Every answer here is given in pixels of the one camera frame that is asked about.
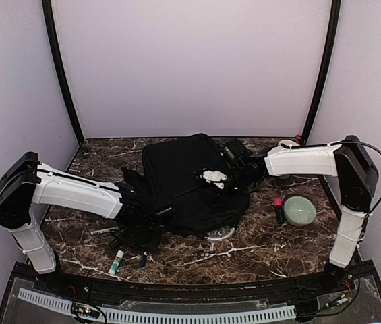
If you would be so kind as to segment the white pen blue cap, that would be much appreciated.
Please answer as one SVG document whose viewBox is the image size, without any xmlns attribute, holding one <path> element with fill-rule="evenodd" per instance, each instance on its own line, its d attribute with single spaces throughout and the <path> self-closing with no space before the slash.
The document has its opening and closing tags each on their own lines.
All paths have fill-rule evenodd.
<svg viewBox="0 0 381 324">
<path fill-rule="evenodd" d="M 145 267 L 147 257 L 148 257 L 148 253 L 147 252 L 143 252 L 142 258 L 141 258 L 141 261 L 140 261 L 140 267 L 141 268 Z"/>
</svg>

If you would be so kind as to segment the black student backpack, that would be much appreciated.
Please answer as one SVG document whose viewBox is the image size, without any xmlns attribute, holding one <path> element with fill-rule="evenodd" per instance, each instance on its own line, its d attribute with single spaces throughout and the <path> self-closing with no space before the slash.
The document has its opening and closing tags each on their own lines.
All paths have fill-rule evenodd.
<svg viewBox="0 0 381 324">
<path fill-rule="evenodd" d="M 247 192 L 219 188 L 218 182 L 211 184 L 201 177 L 204 171 L 230 175 L 218 145 L 205 134 L 146 146 L 142 166 L 142 173 L 122 167 L 124 180 L 153 206 L 172 209 L 172 215 L 160 223 L 175 235 L 235 227 L 249 208 Z"/>
</svg>

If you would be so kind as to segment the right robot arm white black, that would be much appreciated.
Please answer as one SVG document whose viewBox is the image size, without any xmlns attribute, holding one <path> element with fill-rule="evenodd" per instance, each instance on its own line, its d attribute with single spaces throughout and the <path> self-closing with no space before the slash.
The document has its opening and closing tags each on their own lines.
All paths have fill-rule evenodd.
<svg viewBox="0 0 381 324">
<path fill-rule="evenodd" d="M 378 183 L 378 170 L 357 136 L 339 142 L 301 146 L 283 140 L 276 146 L 250 151 L 240 140 L 230 140 L 221 155 L 231 166 L 230 182 L 247 188 L 268 176 L 317 175 L 337 178 L 341 195 L 341 218 L 329 263 L 336 266 L 321 274 L 319 288 L 334 292 L 345 280 L 342 269 L 351 261 L 363 235 L 364 223 Z"/>
</svg>

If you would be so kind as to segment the black marker pink cap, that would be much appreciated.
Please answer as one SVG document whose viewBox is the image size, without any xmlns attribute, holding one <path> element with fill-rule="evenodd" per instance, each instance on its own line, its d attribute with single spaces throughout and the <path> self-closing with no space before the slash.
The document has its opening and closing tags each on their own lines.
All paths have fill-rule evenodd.
<svg viewBox="0 0 381 324">
<path fill-rule="evenodd" d="M 282 200 L 279 198 L 274 199 L 274 210 L 276 214 L 276 220 L 278 224 L 284 224 L 285 222 L 285 213 L 283 209 Z"/>
</svg>

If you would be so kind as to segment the white green glue stick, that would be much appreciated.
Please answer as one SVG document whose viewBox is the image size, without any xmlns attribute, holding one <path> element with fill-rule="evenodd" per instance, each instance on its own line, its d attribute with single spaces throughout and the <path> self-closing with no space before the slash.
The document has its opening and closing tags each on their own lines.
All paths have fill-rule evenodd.
<svg viewBox="0 0 381 324">
<path fill-rule="evenodd" d="M 124 256 L 124 252 L 122 250 L 118 250 L 117 251 L 117 254 L 115 255 L 115 258 L 108 270 L 108 274 L 109 275 L 115 275 L 119 266 L 120 266 L 120 263 L 122 261 L 122 258 Z"/>
</svg>

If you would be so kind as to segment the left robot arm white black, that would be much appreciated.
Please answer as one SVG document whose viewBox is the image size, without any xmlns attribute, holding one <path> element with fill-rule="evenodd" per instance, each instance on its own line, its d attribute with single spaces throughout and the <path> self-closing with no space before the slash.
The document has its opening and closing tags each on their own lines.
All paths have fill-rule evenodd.
<svg viewBox="0 0 381 324">
<path fill-rule="evenodd" d="M 55 205 L 112 219 L 124 228 L 126 244 L 143 250 L 158 247 L 161 232 L 154 226 L 153 205 L 124 183 L 96 182 L 59 171 L 23 154 L 0 179 L 0 227 L 7 229 L 29 258 L 34 270 L 55 294 L 69 289 L 59 271 L 59 258 L 35 220 L 32 205 Z"/>
</svg>

